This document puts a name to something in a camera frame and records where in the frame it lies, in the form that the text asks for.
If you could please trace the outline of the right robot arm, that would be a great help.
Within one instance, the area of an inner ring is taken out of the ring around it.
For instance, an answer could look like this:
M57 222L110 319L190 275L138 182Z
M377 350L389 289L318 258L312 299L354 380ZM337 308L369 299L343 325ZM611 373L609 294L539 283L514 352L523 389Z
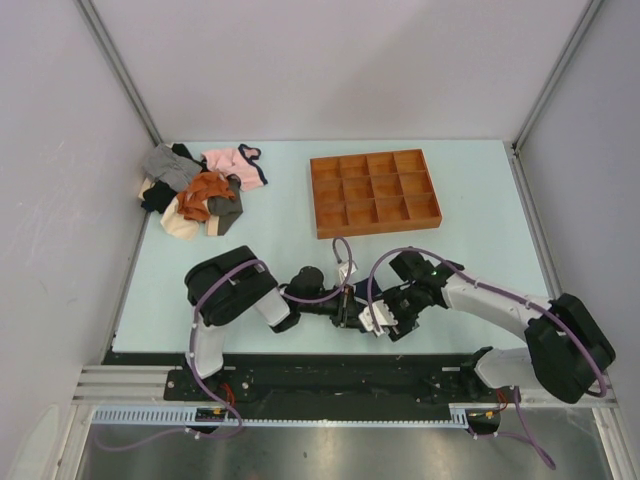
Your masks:
M390 336L401 338L416 327L423 310L440 307L478 317L524 342L522 348L483 347L473 354L471 370L461 376L469 399L484 401L507 386L543 389L569 404L606 396L605 372L616 352L578 297L525 295L415 247L391 255L389 264L402 283L381 297L395 322Z

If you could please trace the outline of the navy underwear with white trim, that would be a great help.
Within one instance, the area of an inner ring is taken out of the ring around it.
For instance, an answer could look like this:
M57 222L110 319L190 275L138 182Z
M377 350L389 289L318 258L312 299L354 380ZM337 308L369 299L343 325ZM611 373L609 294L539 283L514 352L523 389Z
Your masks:
M351 285L351 290L353 293L353 299L355 301L356 310L361 312L368 303L368 290L367 290L368 280L363 279L355 284ZM383 290L380 288L376 279L372 281L371 286L371 296L374 301L379 299L383 293Z

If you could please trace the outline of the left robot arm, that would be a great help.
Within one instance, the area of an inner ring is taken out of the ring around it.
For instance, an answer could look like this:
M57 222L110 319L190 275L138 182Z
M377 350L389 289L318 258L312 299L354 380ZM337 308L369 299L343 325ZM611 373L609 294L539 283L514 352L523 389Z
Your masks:
M186 359L191 370L186 387L197 398L214 397L221 387L218 373L228 325L247 310L255 309L275 333L295 327L304 314L324 316L336 328L364 326L359 319L364 305L347 283L356 271L354 262L339 264L338 285L327 289L324 274L305 266L287 283L280 284L264 262L241 246L194 266L184 279L187 299L194 307Z

